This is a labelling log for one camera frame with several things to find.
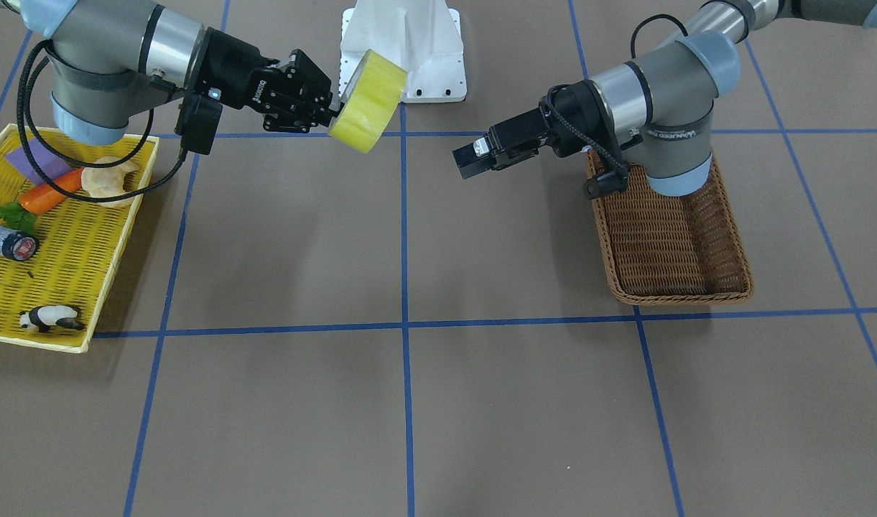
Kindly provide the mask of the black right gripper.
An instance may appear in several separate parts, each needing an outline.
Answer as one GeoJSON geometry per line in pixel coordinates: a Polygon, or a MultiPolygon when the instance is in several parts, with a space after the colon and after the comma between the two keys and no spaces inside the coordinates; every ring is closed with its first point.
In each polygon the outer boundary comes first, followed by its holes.
{"type": "Polygon", "coordinates": [[[253,108],[264,115],[270,132],[306,134],[329,127],[342,108],[329,76],[304,50],[293,50],[283,62],[214,27],[205,33],[201,61],[194,75],[194,93],[225,107],[253,108]]]}

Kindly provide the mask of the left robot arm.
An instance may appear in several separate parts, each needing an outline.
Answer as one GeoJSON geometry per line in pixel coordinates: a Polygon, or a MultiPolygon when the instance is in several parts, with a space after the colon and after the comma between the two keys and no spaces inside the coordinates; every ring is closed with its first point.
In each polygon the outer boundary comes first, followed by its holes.
{"type": "Polygon", "coordinates": [[[877,29],[877,1],[707,1],[645,55],[572,85],[554,85],[536,108],[488,128],[453,153],[464,179],[539,153],[594,151],[603,170],[586,181],[590,199],[628,189],[629,168],[667,197],[701,189],[710,176],[712,112],[741,76],[737,44],[777,19],[877,29]]]}

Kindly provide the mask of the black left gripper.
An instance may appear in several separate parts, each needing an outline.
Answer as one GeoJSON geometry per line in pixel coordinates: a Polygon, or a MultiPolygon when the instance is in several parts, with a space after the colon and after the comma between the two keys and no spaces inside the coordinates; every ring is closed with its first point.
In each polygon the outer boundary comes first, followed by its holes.
{"type": "Polygon", "coordinates": [[[611,160],[611,124],[592,81],[552,86],[536,108],[491,126],[488,138],[455,149],[453,158],[462,179],[469,180],[504,169],[503,162],[536,156],[544,145],[557,157],[572,156],[589,146],[599,157],[611,160]]]}

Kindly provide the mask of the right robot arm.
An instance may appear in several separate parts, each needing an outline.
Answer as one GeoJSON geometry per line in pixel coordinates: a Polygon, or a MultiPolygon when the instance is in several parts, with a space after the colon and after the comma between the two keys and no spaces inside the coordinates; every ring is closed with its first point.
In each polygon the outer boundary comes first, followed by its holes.
{"type": "Polygon", "coordinates": [[[152,1],[0,1],[43,38],[57,127],[116,143],[133,116],[180,99],[182,149],[210,153],[224,107],[264,115],[264,130],[306,134],[342,111],[332,80],[303,50],[284,61],[152,1]]]}

